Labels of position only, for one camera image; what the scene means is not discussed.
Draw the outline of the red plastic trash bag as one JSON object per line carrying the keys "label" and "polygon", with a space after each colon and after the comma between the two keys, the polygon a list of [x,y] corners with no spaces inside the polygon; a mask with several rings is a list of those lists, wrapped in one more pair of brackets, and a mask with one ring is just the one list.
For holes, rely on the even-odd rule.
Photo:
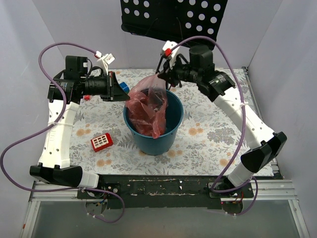
{"label": "red plastic trash bag", "polygon": [[157,74],[139,81],[129,92],[125,106],[135,130],[144,136],[157,139],[165,133],[168,106],[165,81]]}

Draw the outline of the teal plastic trash bin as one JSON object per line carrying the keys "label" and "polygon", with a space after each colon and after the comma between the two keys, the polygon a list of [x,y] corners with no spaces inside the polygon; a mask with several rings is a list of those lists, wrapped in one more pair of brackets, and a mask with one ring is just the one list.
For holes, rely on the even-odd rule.
{"label": "teal plastic trash bin", "polygon": [[148,155],[161,155],[173,145],[184,110],[180,99],[162,89],[130,92],[123,117],[137,147]]}

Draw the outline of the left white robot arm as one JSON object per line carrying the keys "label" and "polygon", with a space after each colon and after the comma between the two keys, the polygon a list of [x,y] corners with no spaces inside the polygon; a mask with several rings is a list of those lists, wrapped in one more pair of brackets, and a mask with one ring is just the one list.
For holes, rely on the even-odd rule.
{"label": "left white robot arm", "polygon": [[84,96],[100,96],[105,102],[127,101],[129,96],[108,69],[115,60],[112,54],[100,56],[97,65],[88,68],[88,58],[67,56],[65,69],[54,77],[48,92],[51,129],[38,164],[31,166],[30,175],[42,182],[68,187],[88,187],[94,198],[105,194],[99,175],[81,166],[70,164],[69,147],[75,115]]}

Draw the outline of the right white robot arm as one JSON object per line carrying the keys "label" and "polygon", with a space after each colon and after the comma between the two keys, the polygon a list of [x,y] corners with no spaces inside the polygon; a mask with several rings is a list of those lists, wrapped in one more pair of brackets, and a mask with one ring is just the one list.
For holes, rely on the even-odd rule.
{"label": "right white robot arm", "polygon": [[161,51],[166,59],[158,77],[175,87],[181,81],[195,83],[198,90],[220,108],[241,131],[250,148],[241,156],[238,166],[224,179],[211,186],[214,193],[235,197],[242,187],[269,164],[283,148],[287,137],[275,132],[242,100],[242,94],[228,74],[215,69],[212,50],[206,45],[189,49],[190,59],[178,52],[175,42],[167,41]]}

